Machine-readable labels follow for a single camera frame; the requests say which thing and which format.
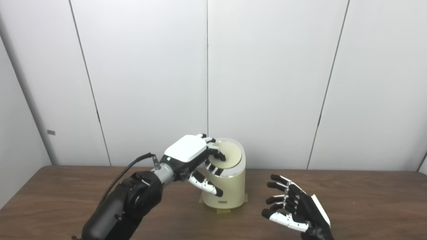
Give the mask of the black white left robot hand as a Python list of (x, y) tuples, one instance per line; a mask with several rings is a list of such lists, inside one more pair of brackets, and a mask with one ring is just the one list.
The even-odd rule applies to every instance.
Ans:
[(210, 156), (222, 162), (226, 161), (226, 156), (215, 142), (214, 138), (205, 134), (183, 136), (165, 150), (160, 160), (160, 169), (154, 173), (164, 187), (173, 181), (189, 181), (207, 193), (222, 197), (223, 190), (197, 170)]

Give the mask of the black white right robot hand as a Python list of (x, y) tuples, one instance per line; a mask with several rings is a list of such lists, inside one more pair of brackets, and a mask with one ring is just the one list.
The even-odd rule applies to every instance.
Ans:
[(283, 192), (266, 200), (270, 208), (261, 215), (272, 222), (299, 231), (302, 240), (333, 240), (331, 222), (315, 194), (308, 195), (294, 181), (272, 174), (267, 187)]

